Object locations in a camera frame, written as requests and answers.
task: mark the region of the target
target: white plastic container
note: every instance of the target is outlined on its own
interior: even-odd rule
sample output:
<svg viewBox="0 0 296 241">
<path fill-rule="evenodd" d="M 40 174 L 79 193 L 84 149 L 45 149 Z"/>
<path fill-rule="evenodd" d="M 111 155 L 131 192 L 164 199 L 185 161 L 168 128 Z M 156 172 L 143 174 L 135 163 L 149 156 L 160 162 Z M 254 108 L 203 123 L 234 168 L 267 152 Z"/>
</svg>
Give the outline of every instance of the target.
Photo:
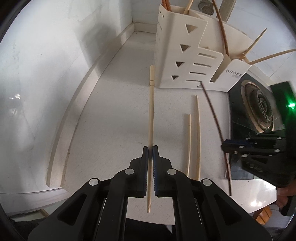
<svg viewBox="0 0 296 241">
<path fill-rule="evenodd" d="M 250 65 L 224 57 L 217 19 L 194 10 L 184 15 L 184 8 L 171 8 L 172 12 L 162 5 L 159 7 L 154 63 L 156 87 L 199 89 L 202 81 L 208 90 L 229 91 Z M 226 23 L 224 28 L 229 55 L 238 57 L 252 40 Z"/>
</svg>

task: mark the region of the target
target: black glass stovetop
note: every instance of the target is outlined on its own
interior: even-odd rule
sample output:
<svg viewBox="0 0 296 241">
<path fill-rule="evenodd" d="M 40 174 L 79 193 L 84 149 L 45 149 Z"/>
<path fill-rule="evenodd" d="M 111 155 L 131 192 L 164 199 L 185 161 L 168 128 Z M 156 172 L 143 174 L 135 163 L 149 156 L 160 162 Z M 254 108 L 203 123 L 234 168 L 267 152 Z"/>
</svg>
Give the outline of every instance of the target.
<svg viewBox="0 0 296 241">
<path fill-rule="evenodd" d="M 250 75 L 244 74 L 228 94 L 231 139 L 244 140 L 255 133 L 283 129 L 273 94 Z M 232 179 L 258 179 L 255 175 L 241 169 L 238 155 L 231 154 L 229 161 Z"/>
</svg>

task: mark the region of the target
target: green led indicator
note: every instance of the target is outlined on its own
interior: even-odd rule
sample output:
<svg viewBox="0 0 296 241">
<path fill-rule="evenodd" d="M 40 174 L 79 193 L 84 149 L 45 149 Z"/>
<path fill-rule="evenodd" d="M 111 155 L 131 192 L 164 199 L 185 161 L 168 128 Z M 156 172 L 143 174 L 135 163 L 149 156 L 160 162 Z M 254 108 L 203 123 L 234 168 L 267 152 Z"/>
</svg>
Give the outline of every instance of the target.
<svg viewBox="0 0 296 241">
<path fill-rule="evenodd" d="M 295 108 L 295 105 L 296 105 L 295 103 L 290 103 L 290 104 L 288 105 L 288 107 L 294 109 L 294 108 Z"/>
</svg>

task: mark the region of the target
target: finger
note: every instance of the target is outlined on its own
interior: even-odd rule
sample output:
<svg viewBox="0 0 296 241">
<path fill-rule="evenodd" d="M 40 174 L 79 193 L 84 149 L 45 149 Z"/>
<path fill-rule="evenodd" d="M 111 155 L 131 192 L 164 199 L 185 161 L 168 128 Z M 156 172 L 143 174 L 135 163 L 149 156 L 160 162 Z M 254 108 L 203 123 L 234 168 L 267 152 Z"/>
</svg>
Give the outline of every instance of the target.
<svg viewBox="0 0 296 241">
<path fill-rule="evenodd" d="M 288 197 L 278 195 L 277 201 L 279 201 L 281 204 L 283 204 L 285 206 L 288 203 Z"/>
<path fill-rule="evenodd" d="M 285 188 L 277 188 L 277 195 L 287 196 L 287 197 L 296 195 L 296 180 L 291 182 Z"/>
<path fill-rule="evenodd" d="M 279 202 L 279 201 L 276 201 L 276 205 L 277 205 L 280 209 L 282 209 L 282 208 L 284 207 L 284 204 L 282 204 L 282 203 Z"/>
</svg>

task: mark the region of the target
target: silver rivet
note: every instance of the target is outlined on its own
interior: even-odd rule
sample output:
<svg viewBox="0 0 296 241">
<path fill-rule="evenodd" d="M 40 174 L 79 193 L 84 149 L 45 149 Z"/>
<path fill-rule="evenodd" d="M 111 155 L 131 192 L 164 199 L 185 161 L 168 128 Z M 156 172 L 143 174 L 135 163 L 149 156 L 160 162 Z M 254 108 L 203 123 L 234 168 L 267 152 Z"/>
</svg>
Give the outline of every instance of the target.
<svg viewBox="0 0 296 241">
<path fill-rule="evenodd" d="M 173 168 L 168 170 L 168 174 L 170 174 L 170 175 L 175 175 L 176 173 L 177 173 L 177 171 Z"/>
<path fill-rule="evenodd" d="M 99 183 L 99 180 L 98 180 L 98 179 L 93 178 L 93 179 L 90 179 L 90 180 L 89 180 L 89 184 L 90 184 L 91 186 L 95 186 L 95 185 L 97 185 L 98 183 Z"/>
<path fill-rule="evenodd" d="M 131 169 L 131 168 L 128 168 L 128 169 L 126 169 L 126 170 L 124 171 L 124 173 L 127 174 L 127 175 L 132 175 L 134 172 L 135 172 L 135 171 L 134 171 L 133 169 Z"/>
<path fill-rule="evenodd" d="M 212 181 L 210 179 L 204 179 L 202 181 L 203 185 L 205 186 L 211 186 L 212 185 Z"/>
</svg>

